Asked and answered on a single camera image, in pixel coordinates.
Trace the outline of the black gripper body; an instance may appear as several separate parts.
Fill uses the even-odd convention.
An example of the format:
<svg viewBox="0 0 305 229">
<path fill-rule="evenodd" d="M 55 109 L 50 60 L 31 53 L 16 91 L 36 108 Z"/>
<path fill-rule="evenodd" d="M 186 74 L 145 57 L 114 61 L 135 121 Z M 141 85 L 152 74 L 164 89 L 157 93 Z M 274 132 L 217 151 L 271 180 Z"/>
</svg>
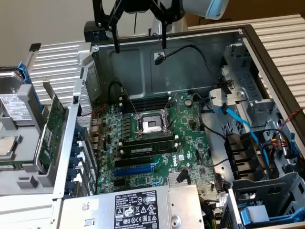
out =
<svg viewBox="0 0 305 229">
<path fill-rule="evenodd" d="M 127 0 L 124 6 L 125 12 L 146 12 L 148 9 L 148 0 Z"/>
</svg>

